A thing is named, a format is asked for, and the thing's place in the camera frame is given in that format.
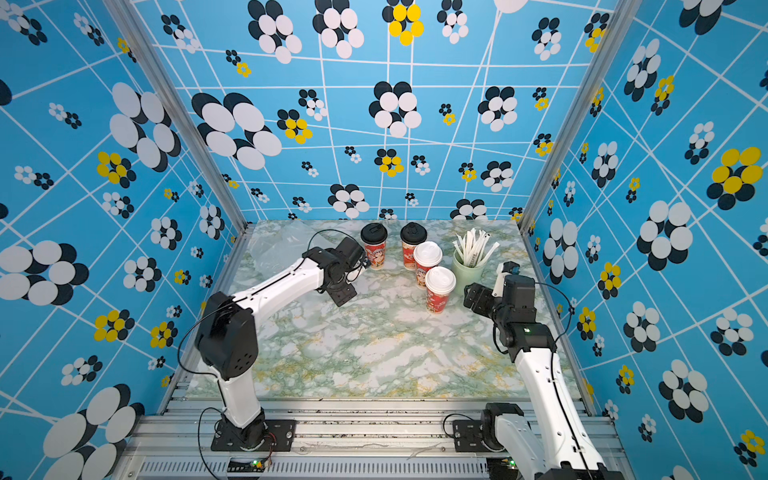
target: green marble surface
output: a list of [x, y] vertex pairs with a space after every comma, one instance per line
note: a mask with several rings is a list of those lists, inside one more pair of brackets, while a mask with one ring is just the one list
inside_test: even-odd
[[[306, 249], [313, 231], [336, 228], [359, 239], [364, 220], [270, 220], [256, 225], [253, 239], [235, 276], [230, 293], [245, 290], [289, 266], [299, 254], [279, 260], [272, 245]], [[492, 342], [492, 321], [461, 304], [454, 292], [445, 312], [427, 311], [425, 291], [415, 286], [415, 273], [402, 265], [399, 231], [405, 222], [384, 220], [389, 230], [386, 262], [367, 270], [354, 282], [358, 295], [336, 307], [327, 294], [308, 293], [257, 326], [259, 357], [252, 367], [259, 397], [455, 397], [510, 399], [527, 397], [525, 385], [509, 356]], [[521, 274], [535, 276], [514, 222], [495, 220], [427, 220], [429, 240], [443, 249], [441, 265], [450, 266], [456, 234], [477, 227], [488, 231], [494, 252], [482, 277], [493, 287], [496, 266], [506, 260], [521, 265]], [[321, 233], [313, 246], [327, 247], [340, 233]], [[273, 271], [259, 273], [265, 264]], [[552, 318], [539, 288], [537, 320]], [[574, 399], [581, 396], [568, 360], [561, 355], [566, 383]], [[189, 397], [218, 397], [209, 376], [195, 376]]]

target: green cup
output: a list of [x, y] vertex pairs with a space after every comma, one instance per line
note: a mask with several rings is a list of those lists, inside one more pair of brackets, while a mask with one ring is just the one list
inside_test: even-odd
[[464, 296], [464, 287], [472, 285], [475, 282], [479, 282], [482, 277], [482, 271], [485, 269], [485, 265], [475, 266], [470, 268], [461, 263], [458, 259], [458, 255], [455, 250], [453, 252], [453, 264], [451, 265], [451, 271], [456, 275], [456, 288], [455, 292], [460, 292], [461, 296]]

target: white cup lid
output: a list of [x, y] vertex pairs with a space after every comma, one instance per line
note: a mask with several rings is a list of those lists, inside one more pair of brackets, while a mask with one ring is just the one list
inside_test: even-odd
[[413, 249], [413, 258], [423, 266], [437, 265], [442, 260], [442, 250], [435, 242], [420, 243]]
[[426, 284], [432, 292], [445, 295], [456, 288], [456, 275], [444, 266], [436, 266], [427, 272]]

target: plastic bag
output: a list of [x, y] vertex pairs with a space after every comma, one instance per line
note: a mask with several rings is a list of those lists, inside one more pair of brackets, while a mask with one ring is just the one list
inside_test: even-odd
[[[306, 252], [306, 246], [315, 232], [301, 220], [294, 220], [275, 233], [259, 234], [257, 228], [248, 243], [248, 251], [256, 271], [266, 279], [285, 270]], [[328, 241], [322, 233], [312, 240], [312, 247], [335, 246], [336, 244]]]

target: mounting plate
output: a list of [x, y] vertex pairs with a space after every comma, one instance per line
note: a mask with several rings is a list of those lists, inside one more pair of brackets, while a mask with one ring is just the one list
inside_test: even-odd
[[491, 450], [482, 441], [482, 422], [480, 420], [454, 420], [453, 446], [457, 452], [503, 452]]
[[[296, 420], [265, 420], [266, 431], [277, 438], [277, 445], [272, 445], [273, 452], [290, 452], [296, 432]], [[214, 433], [214, 440], [210, 449], [214, 452], [268, 452], [272, 437], [266, 435], [264, 440], [254, 450], [243, 449], [243, 443], [231, 432], [222, 432], [219, 429]]]

